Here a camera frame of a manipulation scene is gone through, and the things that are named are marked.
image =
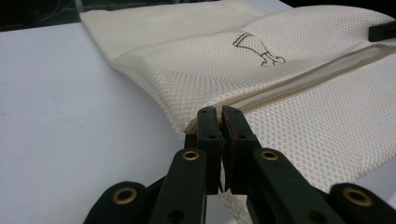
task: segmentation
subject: table surface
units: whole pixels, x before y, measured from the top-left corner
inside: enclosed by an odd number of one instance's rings
[[[0,51],[0,223],[82,223],[107,188],[148,186],[182,149],[157,103],[107,64],[81,23],[1,33]],[[235,222],[211,196],[206,223]]]

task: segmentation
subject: dark background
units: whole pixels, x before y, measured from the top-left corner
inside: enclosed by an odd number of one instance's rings
[[[396,18],[396,0],[280,0],[292,7],[341,5],[363,7]],[[85,10],[114,10],[170,4],[172,0],[83,0]],[[74,0],[1,0],[0,32],[78,22]]]

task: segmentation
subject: white mesh bag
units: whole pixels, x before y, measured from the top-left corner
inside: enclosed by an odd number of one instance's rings
[[[354,7],[270,15],[239,1],[81,14],[108,62],[160,104],[175,132],[196,111],[238,107],[263,147],[313,186],[354,182],[396,153],[396,40],[367,40],[392,18]],[[221,195],[239,223],[245,197]]]

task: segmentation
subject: zipper track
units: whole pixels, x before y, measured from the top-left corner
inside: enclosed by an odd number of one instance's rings
[[[352,51],[328,63],[325,63],[312,70],[304,72],[296,77],[277,83],[271,87],[266,87],[245,95],[219,102],[213,105],[218,111],[218,120],[221,121],[221,108],[229,105],[239,108],[243,113],[247,113],[260,106],[270,104],[274,101],[289,97],[300,91],[305,91],[317,86],[325,81],[339,77],[347,72],[363,67],[366,64],[374,63],[384,57],[396,53],[393,46],[376,44],[363,49]],[[185,133],[196,133],[197,119],[193,119],[186,128]]]

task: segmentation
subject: black line drawing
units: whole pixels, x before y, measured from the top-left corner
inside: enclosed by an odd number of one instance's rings
[[[284,63],[285,59],[280,56],[272,55],[268,49],[264,46],[262,41],[253,34],[243,33],[234,42],[233,45],[237,48],[250,49],[260,57],[262,57],[262,65],[267,64],[272,61],[273,65],[276,63]]]

